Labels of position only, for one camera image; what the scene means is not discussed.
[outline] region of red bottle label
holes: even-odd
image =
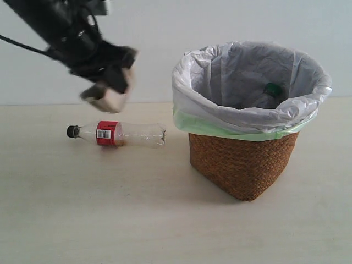
[[[118,122],[100,121],[97,126],[96,139],[99,146],[115,146],[115,129]]]

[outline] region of clear plastic bottle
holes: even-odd
[[[257,91],[251,94],[243,103],[243,108],[256,107],[263,109],[275,109],[281,103],[283,89],[273,83],[265,86],[263,91]]]
[[[85,126],[70,125],[69,138],[82,138],[98,146],[140,146],[158,148],[165,145],[163,124],[130,124],[98,121]]]

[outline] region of white plastic bag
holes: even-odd
[[[267,83],[286,100],[276,109],[241,103]],[[174,122],[184,131],[227,138],[280,138],[312,120],[332,92],[330,76],[306,53],[268,42],[230,42],[187,52],[172,72]]]

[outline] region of brown wicker basket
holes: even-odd
[[[284,171],[299,133],[261,142],[189,134],[190,163],[241,201],[253,201]]]

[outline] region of wooden table surface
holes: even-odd
[[[190,166],[170,103],[0,107],[0,263],[352,263],[351,105],[330,98],[253,202]],[[101,119],[164,123],[166,146],[67,138]]]

